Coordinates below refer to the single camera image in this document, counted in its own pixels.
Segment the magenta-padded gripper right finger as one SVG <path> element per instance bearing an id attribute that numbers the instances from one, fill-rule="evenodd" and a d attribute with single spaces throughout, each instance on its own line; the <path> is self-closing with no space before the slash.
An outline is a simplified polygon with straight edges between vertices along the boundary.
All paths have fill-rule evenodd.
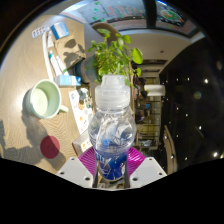
<path id="1" fill-rule="evenodd" d="M 145 157 L 134 147 L 129 149 L 126 162 L 128 188 L 140 188 L 166 176 L 166 172 L 154 157 Z"/>

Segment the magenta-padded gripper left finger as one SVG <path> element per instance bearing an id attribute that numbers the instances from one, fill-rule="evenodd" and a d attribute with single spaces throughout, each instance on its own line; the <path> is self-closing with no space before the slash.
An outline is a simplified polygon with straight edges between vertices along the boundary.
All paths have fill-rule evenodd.
<path id="1" fill-rule="evenodd" d="M 84 188 L 96 188 L 98 169 L 94 149 L 90 147 L 80 156 L 70 157 L 56 175 Z"/>

